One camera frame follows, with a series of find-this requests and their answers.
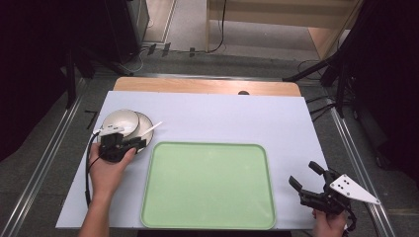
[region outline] green tray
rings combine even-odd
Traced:
[[[160,142],[141,213],[150,228],[270,229],[267,157],[255,144]]]

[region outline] floor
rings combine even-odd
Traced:
[[[204,0],[177,0],[172,21],[167,31],[165,42],[171,42],[171,49],[189,50],[195,47],[203,49],[202,25],[199,11]],[[196,18],[186,16],[197,14]],[[216,46],[218,22],[212,22],[213,38],[211,46]],[[315,63],[318,57],[314,45],[305,28],[276,27],[269,25],[241,25],[226,23],[224,44],[215,54],[197,54],[190,57],[187,53],[171,52],[162,56],[161,51],[135,58],[129,65],[135,76],[158,74],[166,76],[226,76],[251,80],[281,80],[297,74],[298,71]],[[50,109],[48,114],[34,128],[24,145],[16,153],[0,163],[0,229],[6,226],[17,203],[27,207],[21,214],[20,222],[13,226],[11,236],[75,236],[77,230],[58,230],[55,223],[65,201],[80,158],[89,139],[94,120],[90,112],[99,112],[109,90],[112,90],[119,75],[100,64],[95,64],[96,74],[93,79],[81,79],[78,84],[80,100],[74,107],[74,113],[66,113],[65,95]],[[316,80],[319,74],[312,74],[297,82],[306,99],[327,94],[334,96],[334,87],[325,89]],[[323,107],[328,101],[321,99],[307,103],[308,108]],[[376,164],[376,156],[359,123],[353,119],[352,110],[345,108],[344,124],[349,128],[357,154],[362,157],[368,170],[369,178],[374,184],[377,195],[383,202],[394,233],[382,236],[415,236],[419,232],[419,192],[412,180],[398,171],[384,171]],[[61,125],[61,119],[68,118],[70,123],[64,128],[62,136],[55,134]],[[332,112],[325,113],[314,122],[320,145],[329,167],[346,173],[358,182],[356,167],[348,153],[347,143],[336,125]],[[57,137],[57,143],[50,143]],[[53,150],[49,161],[46,150]],[[33,181],[37,165],[43,164],[45,172],[38,180],[40,184],[24,203],[18,202],[26,187]],[[375,236],[376,227],[369,215],[369,209],[359,201],[353,202],[354,212],[358,217],[357,229],[351,236]],[[309,232],[293,231],[293,236],[307,236]],[[112,236],[136,236],[136,230],[112,229]]]

